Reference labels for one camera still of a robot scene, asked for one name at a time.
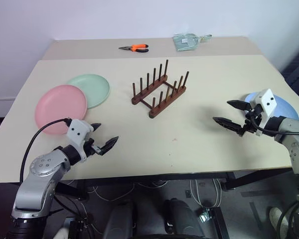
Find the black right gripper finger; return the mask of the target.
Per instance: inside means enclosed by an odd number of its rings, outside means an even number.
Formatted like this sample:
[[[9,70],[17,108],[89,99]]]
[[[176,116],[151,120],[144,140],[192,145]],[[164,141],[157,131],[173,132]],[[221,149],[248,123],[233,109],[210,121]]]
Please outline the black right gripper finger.
[[[227,101],[229,105],[232,107],[242,110],[242,111],[248,111],[250,112],[252,110],[252,107],[249,102],[241,101],[241,100],[230,100]]]
[[[232,122],[231,120],[227,118],[222,117],[213,117],[213,120],[219,124],[220,126],[229,129],[231,131],[234,131],[236,133],[244,133],[243,127],[237,123]]]

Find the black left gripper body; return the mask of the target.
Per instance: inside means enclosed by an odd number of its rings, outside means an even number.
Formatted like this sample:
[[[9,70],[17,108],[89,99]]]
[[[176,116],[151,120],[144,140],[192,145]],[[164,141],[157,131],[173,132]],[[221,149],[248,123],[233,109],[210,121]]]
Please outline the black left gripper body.
[[[94,154],[101,155],[102,153],[101,149],[94,145],[94,140],[92,138],[85,141],[83,149],[87,157]]]

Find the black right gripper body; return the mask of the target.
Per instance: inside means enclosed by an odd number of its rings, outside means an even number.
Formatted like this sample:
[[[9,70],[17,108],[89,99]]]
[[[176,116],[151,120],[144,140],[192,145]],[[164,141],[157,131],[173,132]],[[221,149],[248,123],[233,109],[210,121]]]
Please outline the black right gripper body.
[[[261,112],[263,108],[261,105],[256,105],[254,108],[251,105],[240,105],[239,109],[242,111],[247,111],[245,115],[245,124],[239,130],[239,136],[243,136],[245,132],[255,133],[257,131],[258,122],[257,118],[261,117]]]

